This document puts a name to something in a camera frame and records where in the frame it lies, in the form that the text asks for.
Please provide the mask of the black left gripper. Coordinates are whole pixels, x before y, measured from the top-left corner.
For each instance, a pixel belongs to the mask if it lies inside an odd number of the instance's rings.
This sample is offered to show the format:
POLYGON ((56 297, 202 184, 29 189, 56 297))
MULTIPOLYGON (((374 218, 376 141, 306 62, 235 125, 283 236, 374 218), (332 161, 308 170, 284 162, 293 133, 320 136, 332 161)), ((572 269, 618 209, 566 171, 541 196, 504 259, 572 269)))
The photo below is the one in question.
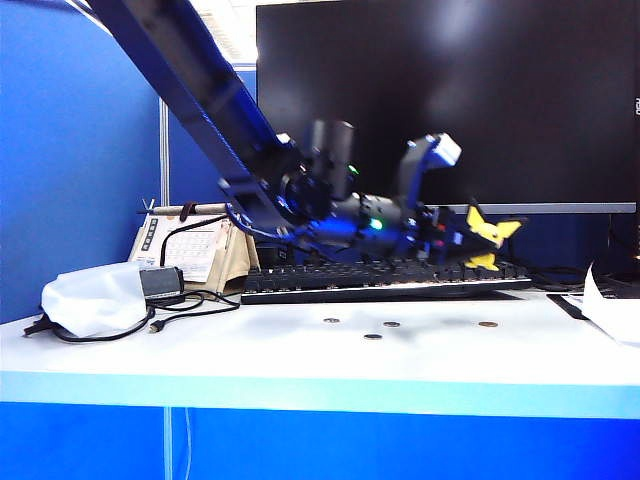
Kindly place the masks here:
POLYGON ((355 248, 361 254, 465 262, 498 251, 493 241, 469 233, 471 227, 465 212, 459 214, 447 206, 430 208, 418 202, 411 209, 403 201, 361 195, 357 212, 355 248), (444 240, 443 247, 442 232, 454 232, 444 240))

